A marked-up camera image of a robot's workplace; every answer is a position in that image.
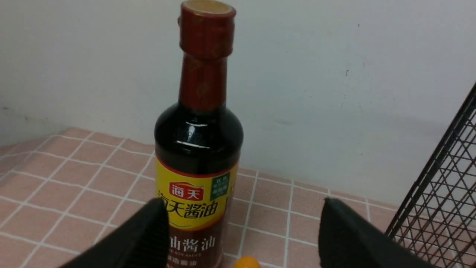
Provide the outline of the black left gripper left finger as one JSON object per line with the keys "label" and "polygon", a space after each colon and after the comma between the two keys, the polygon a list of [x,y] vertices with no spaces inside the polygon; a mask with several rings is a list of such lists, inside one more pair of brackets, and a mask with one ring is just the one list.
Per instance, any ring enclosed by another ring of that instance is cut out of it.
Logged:
{"label": "black left gripper left finger", "polygon": [[132,217],[62,268],[165,268],[170,251],[168,212],[161,198],[149,200]]}

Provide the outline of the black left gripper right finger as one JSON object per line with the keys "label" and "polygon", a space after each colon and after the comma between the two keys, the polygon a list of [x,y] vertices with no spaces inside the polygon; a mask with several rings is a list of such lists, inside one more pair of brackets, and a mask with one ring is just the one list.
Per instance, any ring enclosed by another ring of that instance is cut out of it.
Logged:
{"label": "black left gripper right finger", "polygon": [[325,199],[319,227],[322,268],[430,268],[337,198]]}

